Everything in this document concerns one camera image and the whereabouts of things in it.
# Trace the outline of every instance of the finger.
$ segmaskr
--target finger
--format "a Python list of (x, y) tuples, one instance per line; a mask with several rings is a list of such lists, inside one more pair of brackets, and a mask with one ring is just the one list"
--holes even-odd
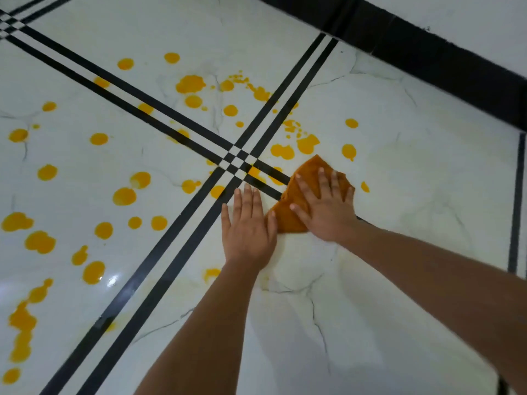
[(260, 192), (253, 187), (253, 217), (264, 218), (264, 208), (262, 207), (262, 198)]
[(221, 236), (225, 240), (230, 229), (229, 209), (227, 204), (221, 205)]
[(304, 179), (302, 179), (302, 177), (298, 173), (296, 175), (296, 181), (298, 183), (298, 187), (300, 187), (300, 191), (302, 192), (304, 198), (309, 204), (312, 204), (318, 199), (315, 197), (313, 191), (311, 191), (311, 188), (309, 188), (307, 183), (304, 181)]
[(346, 199), (344, 200), (346, 204), (353, 206), (353, 195), (355, 194), (355, 187), (350, 186), (348, 192), (346, 193)]
[(337, 198), (342, 201), (342, 196), (340, 195), (340, 186), (338, 184), (337, 171), (333, 170), (331, 172), (331, 192), (333, 193), (333, 198)]
[(243, 200), (241, 202), (241, 215), (240, 219), (248, 219), (253, 215), (253, 192), (249, 183), (245, 183), (243, 189)]
[(271, 211), (267, 218), (267, 238), (269, 242), (273, 244), (276, 242), (276, 236), (278, 233), (278, 221), (276, 220), (276, 214)]
[(320, 183), (320, 199), (331, 198), (331, 189), (323, 167), (318, 170), (318, 182)]
[(236, 188), (234, 190), (234, 209), (232, 211), (232, 221), (236, 223), (241, 216), (241, 190)]
[(289, 207), (298, 216), (302, 223), (305, 224), (307, 228), (309, 228), (309, 224), (311, 223), (311, 216), (309, 216), (309, 214), (297, 204), (291, 204)]

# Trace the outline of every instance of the orange cloth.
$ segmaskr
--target orange cloth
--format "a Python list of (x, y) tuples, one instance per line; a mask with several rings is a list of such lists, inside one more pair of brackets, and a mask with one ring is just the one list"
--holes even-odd
[[(307, 203), (304, 195), (300, 191), (300, 187), (295, 179), (296, 174), (299, 173), (302, 179), (307, 183), (311, 191), (317, 198), (320, 198), (320, 184), (318, 182), (318, 170), (323, 167), (326, 173), (326, 178), (331, 184), (331, 173), (333, 169), (329, 166), (322, 158), (315, 155), (313, 158), (308, 160), (291, 177), (289, 184), (287, 185), (286, 191), (280, 197), (278, 201), (270, 210), (276, 214), (276, 220), (278, 221), (278, 232), (279, 233), (304, 233), (307, 232), (307, 227), (302, 223), (298, 216), (290, 209), (292, 203), (300, 206), (304, 211), (311, 215), (309, 204)], [(353, 186), (346, 179), (344, 173), (337, 172), (338, 183), (340, 186), (340, 195), (344, 200), (348, 189), (351, 187), (352, 191), (355, 191)]]

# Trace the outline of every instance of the forearm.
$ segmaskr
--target forearm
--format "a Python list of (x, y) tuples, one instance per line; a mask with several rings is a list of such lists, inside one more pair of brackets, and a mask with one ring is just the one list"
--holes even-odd
[(527, 284), (515, 275), (360, 222), (342, 244), (527, 392)]
[(226, 264), (135, 395), (234, 394), (257, 273)]

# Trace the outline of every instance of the hand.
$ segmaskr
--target hand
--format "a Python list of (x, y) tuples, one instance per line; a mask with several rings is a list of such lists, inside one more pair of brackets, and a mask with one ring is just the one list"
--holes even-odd
[(353, 227), (358, 223), (353, 209), (353, 194), (355, 189), (350, 187), (346, 199), (342, 201), (338, 185), (337, 171), (331, 174), (329, 185), (324, 169), (318, 171), (320, 183), (320, 199), (316, 198), (307, 183), (297, 174), (296, 181), (311, 208), (311, 216), (300, 206), (291, 204), (291, 209), (315, 236), (325, 241), (343, 245), (349, 239)]
[(223, 250), (227, 263), (239, 263), (253, 269), (256, 273), (262, 270), (271, 259), (276, 246), (278, 223), (274, 212), (264, 220), (260, 192), (246, 184), (243, 192), (234, 190), (234, 211), (232, 224), (227, 205), (221, 207), (221, 231)]

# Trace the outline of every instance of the white marble floor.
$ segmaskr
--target white marble floor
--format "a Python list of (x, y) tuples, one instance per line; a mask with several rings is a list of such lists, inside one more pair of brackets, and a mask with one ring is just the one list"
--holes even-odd
[[(516, 129), (258, 0), (27, 2), (0, 0), (0, 393), (132, 394), (223, 265), (221, 202), (272, 206), (315, 153), (361, 218), (508, 268)], [(496, 383), (363, 261), (280, 236), (238, 393)]]

